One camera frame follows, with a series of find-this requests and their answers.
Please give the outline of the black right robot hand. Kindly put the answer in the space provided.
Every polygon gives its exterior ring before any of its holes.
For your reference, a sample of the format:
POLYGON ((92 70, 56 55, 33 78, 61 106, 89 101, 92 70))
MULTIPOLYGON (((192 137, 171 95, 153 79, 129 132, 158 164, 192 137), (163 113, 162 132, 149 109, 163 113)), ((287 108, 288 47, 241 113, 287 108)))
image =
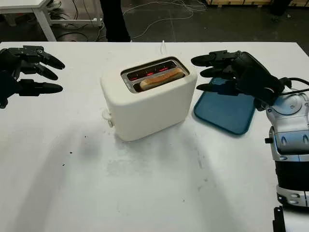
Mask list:
POLYGON ((198 90, 227 96, 252 96, 258 111, 272 106, 284 90, 283 83, 248 52, 213 51, 194 57, 191 62, 195 66, 206 67, 200 72, 202 77, 225 80, 223 84, 201 84, 197 86, 198 90))

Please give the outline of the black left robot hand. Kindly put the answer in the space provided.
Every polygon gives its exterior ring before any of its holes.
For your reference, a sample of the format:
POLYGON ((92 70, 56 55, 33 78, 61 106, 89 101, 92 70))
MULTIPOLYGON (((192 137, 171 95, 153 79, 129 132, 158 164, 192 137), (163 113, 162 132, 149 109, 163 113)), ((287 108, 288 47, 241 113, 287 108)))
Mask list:
POLYGON ((11 47, 0 50, 0 107, 6 108, 8 98, 14 94, 19 96, 39 96, 54 94, 63 87, 53 83, 35 82, 32 79, 19 79, 20 73, 39 74, 49 80, 57 80, 58 76, 46 67, 62 70, 65 64, 53 55, 45 52, 42 46, 24 45, 21 48, 11 47))

